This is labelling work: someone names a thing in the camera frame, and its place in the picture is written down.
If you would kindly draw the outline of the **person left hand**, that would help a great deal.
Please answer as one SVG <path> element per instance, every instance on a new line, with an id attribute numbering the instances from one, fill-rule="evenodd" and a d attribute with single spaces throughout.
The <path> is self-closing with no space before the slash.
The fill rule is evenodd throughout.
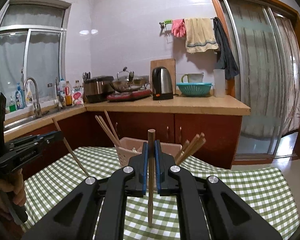
<path id="1" fill-rule="evenodd" d="M 26 203 L 25 185 L 22 175 L 22 168 L 0 178 L 0 191 L 13 192 L 15 205 L 24 206 Z M 8 208 L 0 196 L 0 211 L 8 212 Z"/>

